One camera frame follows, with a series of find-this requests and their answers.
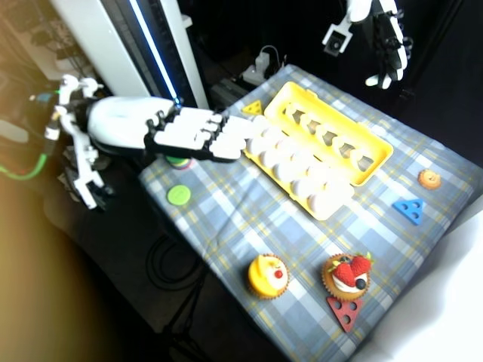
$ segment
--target green lid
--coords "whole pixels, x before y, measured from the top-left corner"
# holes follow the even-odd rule
[[[170,204],[181,206],[188,202],[191,191],[185,185],[176,185],[170,188],[167,198]]]
[[[188,158],[166,156],[166,161],[168,161],[170,164],[182,164],[182,163],[185,163],[186,161],[189,161],[189,159]]]

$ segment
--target blueberry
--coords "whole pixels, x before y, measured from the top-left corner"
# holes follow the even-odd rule
[[[355,287],[357,289],[363,290],[365,288],[365,280],[364,279],[358,279],[355,281]]]

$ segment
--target blue checkered tablecloth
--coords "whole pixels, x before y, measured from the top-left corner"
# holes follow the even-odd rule
[[[394,155],[364,186],[355,188],[349,204],[329,220],[314,220],[245,157],[232,164],[195,161],[188,170],[174,170],[158,159],[140,178],[157,205],[290,359],[345,360],[469,198],[480,192],[483,170],[296,66],[283,68],[230,107],[230,114],[243,115],[239,110],[255,100],[266,107],[287,81],[316,92],[394,146]],[[426,168],[441,174],[440,189],[419,185],[417,175]],[[176,184],[192,191],[189,203],[181,207],[166,200],[167,190]],[[419,226],[392,207],[396,201],[415,198],[425,201]],[[344,333],[325,301],[321,267],[336,253],[367,251],[376,259],[370,289],[355,326]],[[248,265],[260,253],[280,256],[291,270],[288,291],[272,301],[261,301],[247,289]]]

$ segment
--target tablecloth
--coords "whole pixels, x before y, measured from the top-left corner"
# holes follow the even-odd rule
[[[272,341],[292,360],[345,360],[366,337],[421,266],[445,230],[475,192],[483,170],[441,143],[304,72],[286,66],[229,108],[233,115],[261,100],[266,107],[287,81],[309,88],[325,102],[394,146],[393,156],[352,200],[327,221],[314,220],[255,164],[242,157],[232,164],[195,161],[174,170],[160,158],[140,179],[157,205]],[[421,170],[441,174],[441,188],[417,181]],[[168,203],[176,184],[192,192],[188,204]],[[424,200],[416,226],[392,204]],[[321,267],[336,253],[375,259],[364,306],[350,333],[340,328],[326,303]],[[291,271],[288,290],[262,301],[247,289],[247,269],[260,253],[281,257]]]

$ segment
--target robotic hand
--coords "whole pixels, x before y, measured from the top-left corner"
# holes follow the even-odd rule
[[[351,25],[371,20],[371,43],[379,60],[379,73],[365,84],[387,89],[393,81],[402,79],[411,56],[413,41],[403,36],[398,22],[403,16],[394,0],[347,0],[346,16],[340,24],[332,24],[322,40],[324,51],[334,57],[343,53],[352,37]]]
[[[72,181],[89,209],[102,207],[113,191],[93,164],[99,149],[117,155],[144,152],[180,158],[233,162],[253,136],[251,121],[210,110],[182,107],[158,97],[93,98],[101,87],[92,78],[63,76],[59,104],[62,128],[72,136],[77,172]],[[81,100],[71,100],[82,90]]]

